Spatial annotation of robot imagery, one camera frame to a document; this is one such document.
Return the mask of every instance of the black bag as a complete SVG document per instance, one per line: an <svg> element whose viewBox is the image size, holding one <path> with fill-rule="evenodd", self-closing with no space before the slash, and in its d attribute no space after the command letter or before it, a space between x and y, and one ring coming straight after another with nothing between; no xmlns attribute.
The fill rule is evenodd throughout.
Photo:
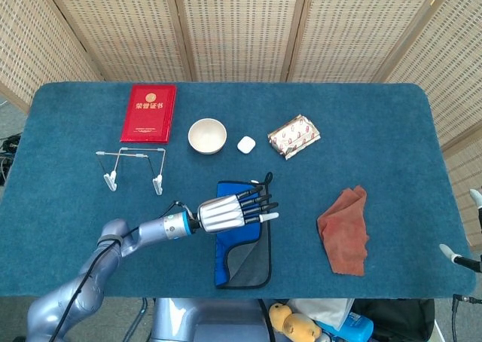
<svg viewBox="0 0 482 342"><path fill-rule="evenodd" d="M433 299L356 299L352 312L373 321L379 342L426 342L434 329Z"/></svg>

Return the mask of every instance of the robotic arm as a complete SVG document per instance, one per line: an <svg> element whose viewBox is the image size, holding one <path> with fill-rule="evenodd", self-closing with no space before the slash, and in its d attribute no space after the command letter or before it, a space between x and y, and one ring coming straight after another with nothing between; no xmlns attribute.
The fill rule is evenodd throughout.
<svg viewBox="0 0 482 342"><path fill-rule="evenodd" d="M82 266L79 275L32 303L27 317L27 341L63 341L70 328L100 308L107 279L121 265L123 258L140 248L186 237L200 228L207 233L219 233L278 218L277 212L260 214L278 206L278 203L261 205L270 195L252 198L262 188L257 186L238 194L208 200L199 206L197 215L184 204L175 202L185 210L140 224L136 228L136 240L126 221L110 221L102 229L97 249Z"/></svg>

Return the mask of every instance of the blue table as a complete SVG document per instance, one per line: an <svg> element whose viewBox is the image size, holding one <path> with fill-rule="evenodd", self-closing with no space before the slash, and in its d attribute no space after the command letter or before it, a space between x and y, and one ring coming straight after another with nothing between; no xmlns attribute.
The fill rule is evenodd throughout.
<svg viewBox="0 0 482 342"><path fill-rule="evenodd" d="M179 83L158 197L139 160L119 166L111 192L94 155L121 146L131 85L66 82L36 93L0 205L0 295L43 295L71 279L113 218L135 227L172 200L196 209L215 196L218 180L262 179L268 171L281 217L271 227L273 271L265 287L216 290L215 238L199 232L129 257L106 294L433 298L474 288L474 275L438 249L446 243L468 254L429 104L417 86ZM298 114L322 139L285 160L267 134ZM226 145L211 156L187 140L190 125L207 117L227 128ZM236 149L244 135L257 142L249 155ZM318 215L356 185L368 192L364 277L333 274L316 233Z"/></svg>

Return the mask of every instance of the brown towel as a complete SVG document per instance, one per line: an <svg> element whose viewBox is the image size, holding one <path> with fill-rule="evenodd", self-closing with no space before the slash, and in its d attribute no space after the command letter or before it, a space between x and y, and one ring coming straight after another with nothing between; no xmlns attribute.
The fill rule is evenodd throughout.
<svg viewBox="0 0 482 342"><path fill-rule="evenodd" d="M325 246L331 270L363 276L368 241L363 209L367 192L361 186L345 189L337 201L318 217L318 232Z"/></svg>

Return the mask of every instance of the red certificate book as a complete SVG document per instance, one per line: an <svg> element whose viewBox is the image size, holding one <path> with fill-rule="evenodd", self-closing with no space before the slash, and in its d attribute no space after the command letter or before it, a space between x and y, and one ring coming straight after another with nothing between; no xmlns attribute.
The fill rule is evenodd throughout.
<svg viewBox="0 0 482 342"><path fill-rule="evenodd" d="M134 84L120 140L167 143L174 101L174 84Z"/></svg>

